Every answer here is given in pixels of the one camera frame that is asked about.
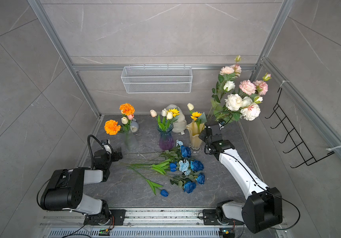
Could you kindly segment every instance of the white peony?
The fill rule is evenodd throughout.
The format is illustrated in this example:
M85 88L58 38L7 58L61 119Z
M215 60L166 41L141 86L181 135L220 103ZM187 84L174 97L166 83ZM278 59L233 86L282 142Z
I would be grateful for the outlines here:
M241 113L244 116L244 119L247 121L252 121L259 116L260 108L258 104L253 102L250 106L242 109Z
M241 105L241 107L248 107L248 106L250 106L252 104L252 100L251 100L251 98L249 98L249 97L244 97L243 99L242 99L242 105Z
M225 85L223 86L223 89L226 92L229 92L230 90L232 90L233 88L235 88L235 83L233 81L226 81Z
M225 102L230 111L238 111L242 105L242 98L238 94L229 94Z

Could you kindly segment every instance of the glass vase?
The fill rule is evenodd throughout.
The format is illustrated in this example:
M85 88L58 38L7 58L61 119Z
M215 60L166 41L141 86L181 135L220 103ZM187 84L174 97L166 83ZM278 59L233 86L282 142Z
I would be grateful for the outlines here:
M168 130L162 131L160 127L157 125L157 130L160 132L160 140L159 140L159 147L162 150L170 150L174 147L174 140L171 134L173 130L173 124L169 125Z

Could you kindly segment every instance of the white wire basket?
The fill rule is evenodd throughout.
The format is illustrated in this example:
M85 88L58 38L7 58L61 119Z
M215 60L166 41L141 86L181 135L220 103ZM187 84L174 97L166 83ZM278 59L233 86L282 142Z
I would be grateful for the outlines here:
M190 93L190 66L128 66L122 81L127 93Z

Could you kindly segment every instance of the flower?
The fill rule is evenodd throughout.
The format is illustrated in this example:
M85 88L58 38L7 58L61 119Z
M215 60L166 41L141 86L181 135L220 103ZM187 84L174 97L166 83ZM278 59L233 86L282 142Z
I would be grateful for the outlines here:
M240 89L241 89L244 93L246 93L246 94L248 94L248 95L251 95L251 94L255 93L255 89L257 89L257 88L256 88L256 86L254 85L254 83L251 83L251 82L250 82L250 80L244 80L244 81L242 81L241 84L240 84Z
M173 113L173 117L178 116L180 114L180 112L177 109L175 109L175 108L170 109L168 112L172 112Z
M229 94L225 102L230 111L238 111L242 106L242 98L238 94Z
M125 125L128 123L128 118L122 117L122 123Z
M198 184L204 184L205 183L205 174L204 173L200 173L198 175L198 177L196 178L196 182Z
M190 168L194 171L200 171L204 170L204 165L201 163L201 161L195 160L192 163L190 163Z
M182 145L180 148L181 148L181 155L182 155L182 157L188 158L188 157L190 157L192 155L192 151L190 150L189 147Z
M195 188L196 188L196 183L189 181L184 185L184 192L191 193L193 192Z
M262 79L263 79L264 81L269 81L269 80L271 79L271 74L266 73L266 74L262 77Z
M179 170L180 170L181 172L185 172L186 170L189 169L189 161L188 161L188 160L185 160L185 162L182 161L182 160L180 160L180 161L178 162L178 164L180 165Z
M199 112L193 112L192 116L190 116L194 121L197 120L198 117L200 117L202 113Z
M152 117L157 116L157 113L155 110L150 110L149 113L151 114Z
M219 72L219 74L224 75L224 74L232 74L234 73L234 69L229 67L229 66L225 66L221 69L221 71Z
M194 106L192 103L187 104L189 111L192 111L194 109Z
M244 119L247 121L252 121L259 116L260 108L258 104L253 102L250 106L241 110Z
M223 86L223 89L226 92L229 92L230 90L232 90L233 88L235 88L235 83L233 81L226 81L225 85Z
M257 87L257 91L258 91L258 94L260 96L263 96L263 95L265 95L267 93L268 85L267 85L266 82L259 80L259 81L255 81L254 84Z
M116 135L120 131L120 128L121 126L118 126L118 122L114 120L106 121L106 124L104 124L104 130L110 135Z
M164 108L164 109L161 111L161 115L162 115L163 117L166 117L167 114L168 114L168 111Z
M167 113L167 119L170 120L173 118L173 113L172 112L168 112Z
M252 104L252 100L251 100L251 98L246 96L242 99L241 107L248 107L248 106L250 106L250 104Z
M163 196L163 197L168 197L169 193L167 191L165 191L165 189L163 189L160 194Z
M127 116L135 112L135 108L129 103L124 103L120 105L119 109L121 110L122 114L125 114Z

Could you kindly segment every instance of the white rose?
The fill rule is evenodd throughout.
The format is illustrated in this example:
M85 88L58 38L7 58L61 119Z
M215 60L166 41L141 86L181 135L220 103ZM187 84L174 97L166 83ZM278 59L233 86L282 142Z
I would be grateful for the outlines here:
M252 121L259 116L260 108L258 104L253 102L250 106L242 109L241 113L244 116L244 119L247 121Z
M241 107L248 107L248 106L250 106L252 104L252 100L251 100L251 98L249 98L249 97L244 97L243 99L242 99L242 105L241 105Z
M229 94L225 102L230 111L238 111L242 105L242 98L238 94Z
M225 66L221 69L221 71L219 72L219 74L224 75L224 74L232 74L234 73L234 69L230 68L229 66Z
M233 88L235 88L235 83L233 81L227 81L225 83L225 85L223 86L223 89L226 91L226 92L229 92L230 90L232 90Z

